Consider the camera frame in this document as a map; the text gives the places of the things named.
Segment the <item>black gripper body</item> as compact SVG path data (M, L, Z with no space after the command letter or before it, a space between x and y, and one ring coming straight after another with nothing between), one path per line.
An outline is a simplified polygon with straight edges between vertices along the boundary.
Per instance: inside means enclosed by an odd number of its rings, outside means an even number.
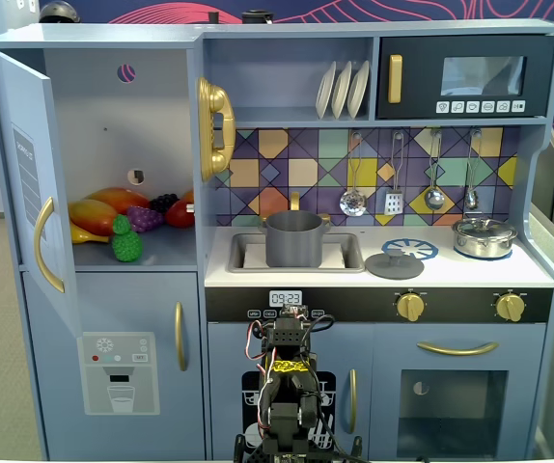
M309 349L309 310L305 305L286 304L277 316L263 323L263 354L276 351L281 360L293 360Z

